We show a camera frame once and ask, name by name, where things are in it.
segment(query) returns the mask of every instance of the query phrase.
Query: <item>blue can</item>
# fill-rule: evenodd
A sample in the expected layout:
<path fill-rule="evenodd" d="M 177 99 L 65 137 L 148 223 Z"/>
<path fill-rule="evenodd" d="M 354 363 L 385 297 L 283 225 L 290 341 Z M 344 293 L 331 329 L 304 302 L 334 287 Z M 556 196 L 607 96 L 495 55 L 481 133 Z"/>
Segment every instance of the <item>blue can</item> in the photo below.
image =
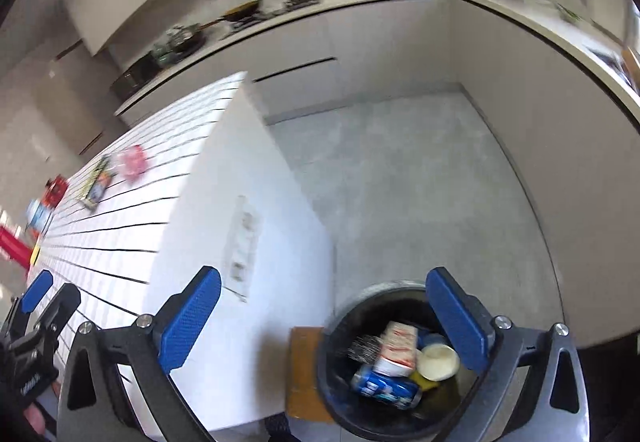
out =
<path fill-rule="evenodd" d="M 398 409 L 415 408 L 422 398 L 422 390 L 412 380 L 387 377 L 373 371 L 371 364 L 363 364 L 351 379 L 351 388 L 360 395 L 392 404 Z"/>

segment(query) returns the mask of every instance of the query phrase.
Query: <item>orange wooden block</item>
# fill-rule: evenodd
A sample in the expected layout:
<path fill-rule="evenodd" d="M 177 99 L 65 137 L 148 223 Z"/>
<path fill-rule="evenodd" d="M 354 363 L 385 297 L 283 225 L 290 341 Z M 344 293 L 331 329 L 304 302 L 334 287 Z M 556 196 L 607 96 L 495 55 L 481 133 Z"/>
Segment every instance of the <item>orange wooden block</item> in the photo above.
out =
<path fill-rule="evenodd" d="M 295 327 L 289 343 L 287 415 L 334 424 L 316 389 L 316 349 L 322 327 Z"/>

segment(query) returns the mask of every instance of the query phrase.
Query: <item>tile floor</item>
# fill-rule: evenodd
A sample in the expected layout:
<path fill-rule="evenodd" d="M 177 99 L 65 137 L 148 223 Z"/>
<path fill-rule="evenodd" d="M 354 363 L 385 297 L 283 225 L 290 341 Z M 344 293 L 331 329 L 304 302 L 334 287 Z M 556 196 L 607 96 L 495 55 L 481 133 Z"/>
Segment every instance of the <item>tile floor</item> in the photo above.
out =
<path fill-rule="evenodd" d="M 541 328 L 562 319 L 526 195 L 462 94 L 358 104 L 271 132 L 334 238 L 338 307 L 374 283 L 422 280 L 444 265 L 494 315 Z M 522 374 L 488 440 L 504 426 L 519 382 Z M 360 440 L 335 425 L 295 421 L 292 431 L 303 442 Z"/>

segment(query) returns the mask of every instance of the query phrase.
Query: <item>trash can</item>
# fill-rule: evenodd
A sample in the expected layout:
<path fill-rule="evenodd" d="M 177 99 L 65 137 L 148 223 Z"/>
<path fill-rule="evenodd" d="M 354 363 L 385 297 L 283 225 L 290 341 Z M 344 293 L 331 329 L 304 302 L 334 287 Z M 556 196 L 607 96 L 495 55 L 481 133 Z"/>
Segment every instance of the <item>trash can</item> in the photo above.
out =
<path fill-rule="evenodd" d="M 323 331 L 316 359 L 318 393 L 332 418 L 356 436 L 389 442 L 421 440 L 437 433 L 460 404 L 455 377 L 425 392 L 415 409 L 404 411 L 351 389 L 351 379 L 361 366 L 348 357 L 351 343 L 364 334 L 379 336 L 389 321 L 445 334 L 427 303 L 424 283 L 393 281 L 369 287 Z"/>

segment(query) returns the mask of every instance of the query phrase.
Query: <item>red cylinder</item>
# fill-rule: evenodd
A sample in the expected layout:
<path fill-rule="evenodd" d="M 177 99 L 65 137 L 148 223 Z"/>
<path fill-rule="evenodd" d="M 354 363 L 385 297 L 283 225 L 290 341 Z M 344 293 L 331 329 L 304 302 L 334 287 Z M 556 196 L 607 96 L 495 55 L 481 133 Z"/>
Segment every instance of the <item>red cylinder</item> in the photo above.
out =
<path fill-rule="evenodd" d="M 31 266 L 32 249 L 27 244 L 18 240 L 12 232 L 4 226 L 0 226 L 0 247 L 14 262 L 19 263 L 25 270 L 29 270 Z"/>

